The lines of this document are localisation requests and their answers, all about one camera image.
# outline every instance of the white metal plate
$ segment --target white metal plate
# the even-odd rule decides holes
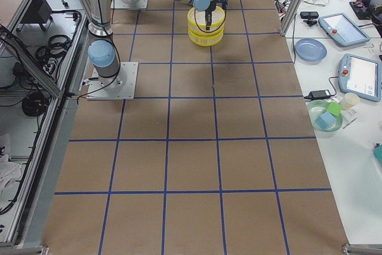
[[[124,3],[121,0],[113,0],[110,7],[111,9],[114,9],[114,10],[142,10],[142,9],[147,9],[148,1],[149,0],[138,0],[135,3],[128,4],[128,3]]]
[[[135,84],[138,75],[138,62],[121,62],[121,69],[118,78],[122,79],[123,83],[119,87],[109,88],[106,87],[102,90],[103,86],[99,81],[90,82],[87,95],[88,100],[132,100],[134,99]],[[97,71],[94,69],[92,77],[98,77]]]

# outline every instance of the green cube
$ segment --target green cube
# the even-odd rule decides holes
[[[331,102],[329,106],[326,108],[326,110],[332,115],[338,116],[342,111],[342,106],[335,102]]]

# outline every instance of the blue joint cap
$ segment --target blue joint cap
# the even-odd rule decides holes
[[[198,11],[205,11],[209,5],[211,0],[193,0],[193,6]]]
[[[106,68],[115,58],[113,46],[105,40],[94,41],[88,48],[88,56],[94,66]]]

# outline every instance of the yellow container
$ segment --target yellow container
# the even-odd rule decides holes
[[[224,10],[216,6],[215,11],[212,12],[212,24],[208,32],[205,28],[205,12],[198,11],[191,8],[187,13],[188,28],[195,35],[199,36],[213,36],[224,30]]]
[[[209,47],[218,44],[223,39],[223,30],[215,35],[200,36],[189,29],[190,40],[199,46]]]

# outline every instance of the power adapter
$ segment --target power adapter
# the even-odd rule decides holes
[[[329,90],[319,90],[319,91],[311,91],[308,96],[305,96],[304,99],[306,100],[324,100],[330,98],[332,95],[330,94]]]

